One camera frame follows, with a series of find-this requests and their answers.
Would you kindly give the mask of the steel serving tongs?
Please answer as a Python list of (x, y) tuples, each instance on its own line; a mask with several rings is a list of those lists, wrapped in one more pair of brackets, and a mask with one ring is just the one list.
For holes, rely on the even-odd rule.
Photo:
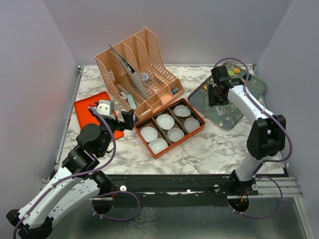
[(221, 116), (223, 114), (223, 110), (221, 106), (216, 106), (216, 110), (219, 116)]

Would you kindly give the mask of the green macaron cookie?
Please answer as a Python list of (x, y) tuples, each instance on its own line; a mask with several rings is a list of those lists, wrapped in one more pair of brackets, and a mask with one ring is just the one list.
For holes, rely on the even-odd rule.
[(234, 73), (232, 70), (228, 70), (228, 75), (229, 75), (229, 76), (234, 76), (235, 73)]

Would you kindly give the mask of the black sandwich cookie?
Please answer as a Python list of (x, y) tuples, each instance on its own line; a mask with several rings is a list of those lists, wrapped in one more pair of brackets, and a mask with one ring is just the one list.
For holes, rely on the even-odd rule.
[(247, 76), (247, 74), (243, 75), (243, 80), (248, 80), (250, 81), (251, 80), (251, 75)]

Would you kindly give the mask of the orange cookie tin box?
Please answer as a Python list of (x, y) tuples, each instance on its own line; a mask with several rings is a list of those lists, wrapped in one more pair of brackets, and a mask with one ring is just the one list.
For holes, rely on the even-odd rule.
[(186, 99), (180, 99), (135, 125), (152, 158), (158, 159), (203, 130), (205, 121)]

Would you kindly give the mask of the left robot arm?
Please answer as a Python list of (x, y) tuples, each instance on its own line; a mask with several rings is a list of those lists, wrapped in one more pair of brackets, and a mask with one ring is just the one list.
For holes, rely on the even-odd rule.
[[(122, 121), (104, 106), (90, 106), (88, 111), (98, 123), (81, 129), (77, 145), (34, 199), (7, 213), (6, 218), (15, 227), (14, 239), (46, 239), (54, 225), (83, 201), (116, 194), (102, 170), (115, 157), (116, 148), (108, 149), (116, 143), (114, 133), (134, 128), (134, 110), (122, 111)], [(100, 165), (98, 159), (107, 153), (111, 154), (110, 160)]]

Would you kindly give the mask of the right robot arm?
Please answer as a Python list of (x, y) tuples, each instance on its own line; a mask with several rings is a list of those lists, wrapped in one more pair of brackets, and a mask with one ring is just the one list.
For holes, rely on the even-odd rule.
[(226, 66), (214, 67), (211, 75), (213, 84), (208, 86), (209, 105), (233, 103), (251, 124), (246, 143), (248, 153), (229, 177), (230, 192), (240, 195), (253, 184), (266, 158), (284, 149), (286, 119), (283, 115), (274, 115), (259, 103), (240, 78), (230, 79)]

